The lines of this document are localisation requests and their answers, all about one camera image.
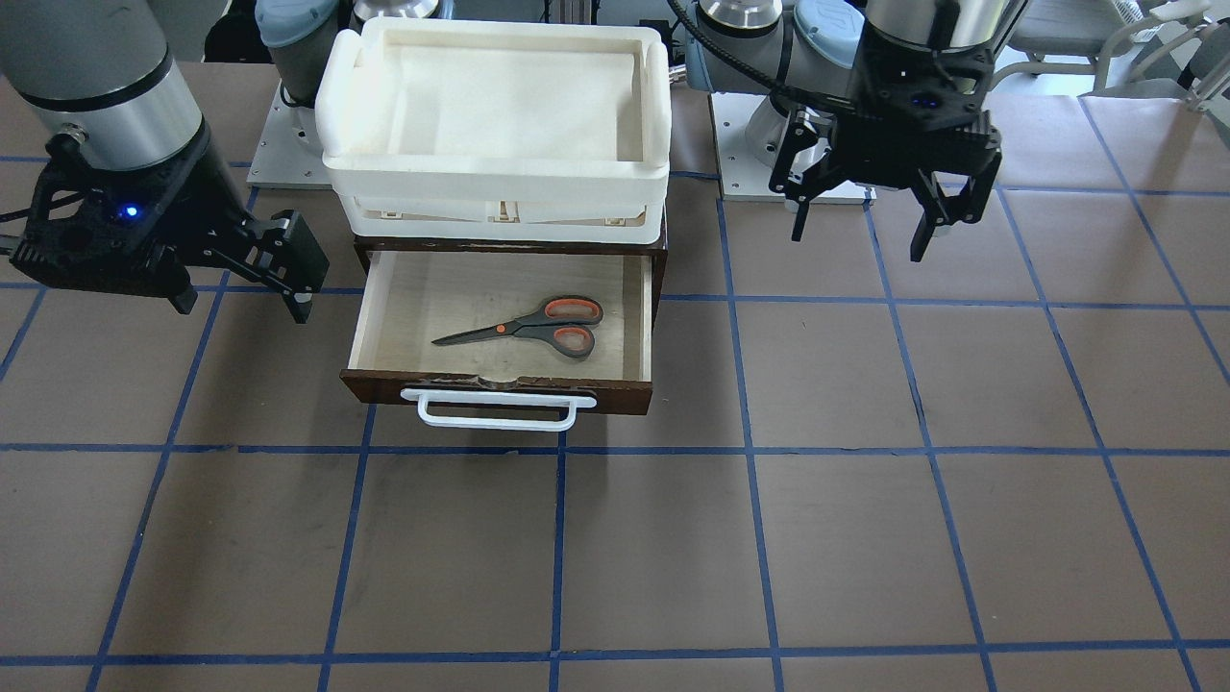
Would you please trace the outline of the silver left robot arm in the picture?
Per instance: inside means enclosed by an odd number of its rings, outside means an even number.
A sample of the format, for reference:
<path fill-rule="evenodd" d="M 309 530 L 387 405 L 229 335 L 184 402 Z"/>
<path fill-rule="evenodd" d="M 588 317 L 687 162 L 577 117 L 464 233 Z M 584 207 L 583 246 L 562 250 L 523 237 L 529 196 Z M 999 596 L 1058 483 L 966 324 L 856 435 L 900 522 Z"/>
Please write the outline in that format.
<path fill-rule="evenodd" d="M 673 1 L 688 79 L 755 93 L 747 144 L 768 189 L 796 210 L 846 183 L 908 189 L 922 216 L 910 259 L 938 227 L 979 222 L 1002 161 L 984 109 L 1005 1 Z"/>

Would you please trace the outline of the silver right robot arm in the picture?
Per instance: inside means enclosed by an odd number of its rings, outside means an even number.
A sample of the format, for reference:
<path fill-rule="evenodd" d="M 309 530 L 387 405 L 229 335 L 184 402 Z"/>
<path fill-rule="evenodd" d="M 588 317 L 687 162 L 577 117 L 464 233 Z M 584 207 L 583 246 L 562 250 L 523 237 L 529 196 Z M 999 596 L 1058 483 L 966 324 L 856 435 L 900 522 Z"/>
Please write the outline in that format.
<path fill-rule="evenodd" d="M 41 284 L 196 304 L 189 267 L 280 293 L 303 324 L 328 259 L 303 215 L 255 218 L 144 1 L 5 1 L 2 71 L 50 132 L 25 231 Z"/>

